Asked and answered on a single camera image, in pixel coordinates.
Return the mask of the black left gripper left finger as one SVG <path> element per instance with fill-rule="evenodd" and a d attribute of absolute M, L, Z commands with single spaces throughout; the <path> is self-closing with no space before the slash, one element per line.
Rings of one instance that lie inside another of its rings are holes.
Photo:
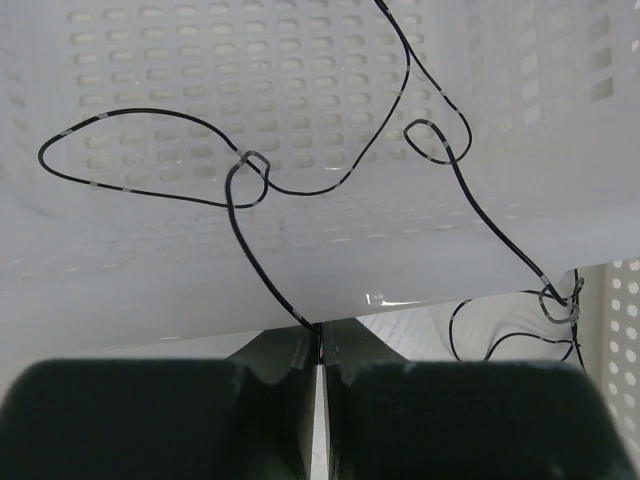
<path fill-rule="evenodd" d="M 224 359 L 56 359 L 1 405 L 5 479 L 305 479 L 319 338 L 268 330 Z"/>

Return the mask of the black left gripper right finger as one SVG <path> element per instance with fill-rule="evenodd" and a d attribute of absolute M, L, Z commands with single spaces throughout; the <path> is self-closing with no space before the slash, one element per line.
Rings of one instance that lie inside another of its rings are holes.
<path fill-rule="evenodd" d="M 621 479 L 595 385 L 557 361 L 411 361 L 355 319 L 322 328 L 333 479 Z"/>

